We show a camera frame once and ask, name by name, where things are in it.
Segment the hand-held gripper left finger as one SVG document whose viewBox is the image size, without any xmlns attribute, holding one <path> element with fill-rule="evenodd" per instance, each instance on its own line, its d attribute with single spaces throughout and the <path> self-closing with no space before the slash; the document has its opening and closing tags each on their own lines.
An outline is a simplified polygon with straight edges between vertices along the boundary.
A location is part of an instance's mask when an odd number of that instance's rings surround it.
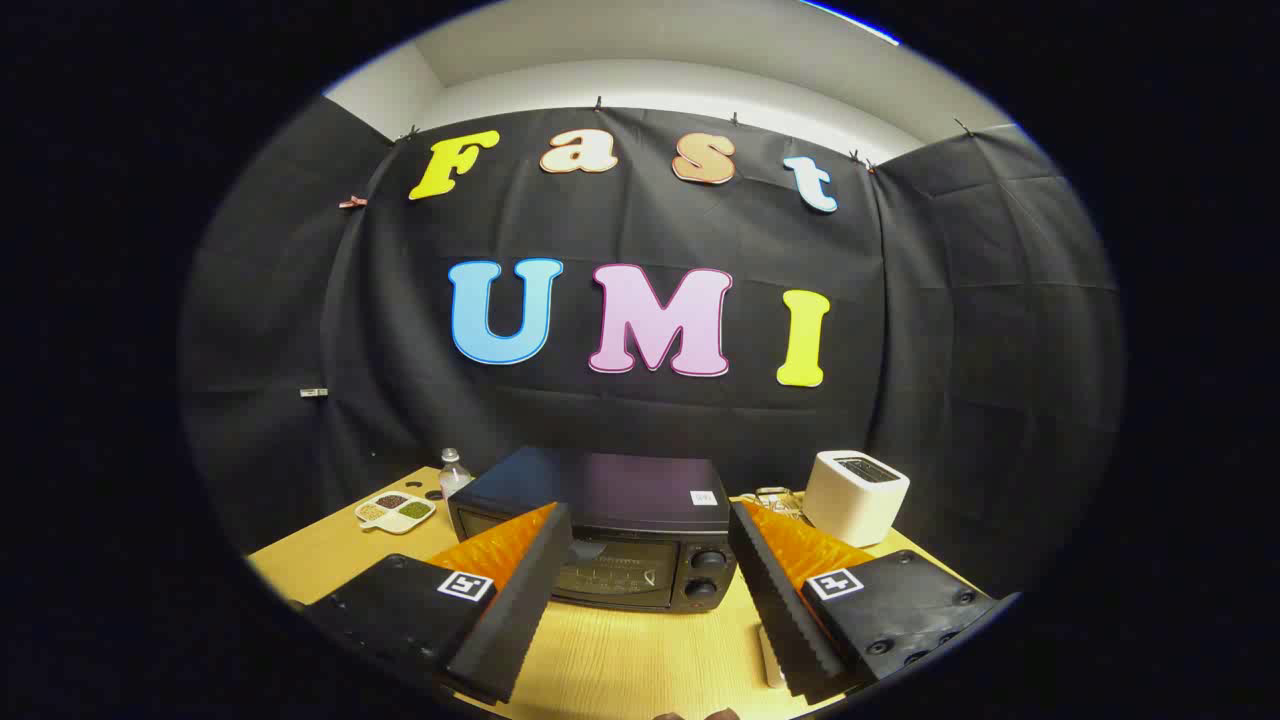
<svg viewBox="0 0 1280 720">
<path fill-rule="evenodd" d="M 407 685 L 507 702 L 571 541 L 568 507 L 547 503 L 428 561 L 387 555 L 300 611 Z"/>
</svg>

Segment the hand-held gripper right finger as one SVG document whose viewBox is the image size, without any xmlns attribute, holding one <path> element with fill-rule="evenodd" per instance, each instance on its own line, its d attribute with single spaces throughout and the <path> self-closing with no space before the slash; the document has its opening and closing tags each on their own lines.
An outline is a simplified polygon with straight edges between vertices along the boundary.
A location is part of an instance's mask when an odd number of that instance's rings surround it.
<svg viewBox="0 0 1280 720">
<path fill-rule="evenodd" d="M 911 550 L 876 557 L 751 502 L 730 543 L 788 691 L 872 697 L 984 630 L 1001 603 Z"/>
</svg>

